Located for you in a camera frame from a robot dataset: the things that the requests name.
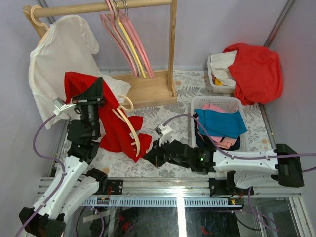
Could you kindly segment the red t shirt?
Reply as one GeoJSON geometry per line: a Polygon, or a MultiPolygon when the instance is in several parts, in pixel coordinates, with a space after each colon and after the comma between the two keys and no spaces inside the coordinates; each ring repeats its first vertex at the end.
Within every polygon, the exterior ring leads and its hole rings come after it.
{"type": "MultiPolygon", "coordinates": [[[[64,77],[66,102],[85,92],[97,80],[97,77],[77,72],[66,72],[64,77]]],[[[123,152],[135,163],[142,158],[152,144],[152,136],[144,133],[138,134],[140,152],[136,154],[136,141],[132,138],[127,123],[113,112],[119,107],[119,102],[107,85],[103,82],[105,105],[99,108],[99,119],[105,130],[100,141],[100,147],[110,152],[123,152]]]]}

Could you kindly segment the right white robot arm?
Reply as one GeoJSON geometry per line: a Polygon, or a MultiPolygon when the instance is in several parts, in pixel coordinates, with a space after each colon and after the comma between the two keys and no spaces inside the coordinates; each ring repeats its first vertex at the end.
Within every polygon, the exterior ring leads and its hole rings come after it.
{"type": "Polygon", "coordinates": [[[236,195],[241,190],[275,182],[289,188],[304,186],[300,157],[287,144],[277,144],[276,149],[263,152],[238,152],[193,148],[177,140],[162,145],[155,141],[144,159],[155,167],[170,163],[201,175],[225,172],[225,189],[215,186],[217,195],[236,195]]]}

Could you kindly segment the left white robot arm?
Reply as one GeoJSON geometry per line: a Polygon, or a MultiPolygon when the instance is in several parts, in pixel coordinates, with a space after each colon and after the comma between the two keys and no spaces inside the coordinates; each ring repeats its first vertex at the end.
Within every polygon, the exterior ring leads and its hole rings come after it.
{"type": "Polygon", "coordinates": [[[31,208],[24,207],[19,218],[22,227],[18,233],[26,231],[36,237],[59,237],[65,230],[70,215],[92,194],[104,194],[108,189],[107,174],[92,169],[81,183],[75,182],[95,158],[99,149],[100,122],[99,107],[105,104],[104,80],[99,77],[84,92],[65,103],[54,99],[55,109],[51,118],[71,110],[80,114],[80,119],[72,120],[67,126],[71,147],[64,161],[58,161],[61,169],[45,193],[31,208]]]}

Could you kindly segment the light wooden hanger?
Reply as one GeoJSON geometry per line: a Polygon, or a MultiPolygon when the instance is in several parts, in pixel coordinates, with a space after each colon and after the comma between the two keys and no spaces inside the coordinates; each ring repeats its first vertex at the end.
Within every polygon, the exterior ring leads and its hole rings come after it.
{"type": "Polygon", "coordinates": [[[119,95],[118,97],[126,100],[130,104],[130,108],[126,108],[123,105],[119,105],[116,109],[112,109],[112,111],[120,120],[125,122],[127,124],[127,126],[129,127],[129,129],[134,137],[134,140],[135,140],[135,142],[131,143],[131,144],[136,145],[136,156],[138,156],[140,153],[140,148],[141,148],[140,141],[139,141],[138,135],[137,135],[133,125],[131,124],[128,117],[124,113],[124,111],[132,112],[134,110],[134,105],[133,105],[132,101],[127,96],[119,95]]]}

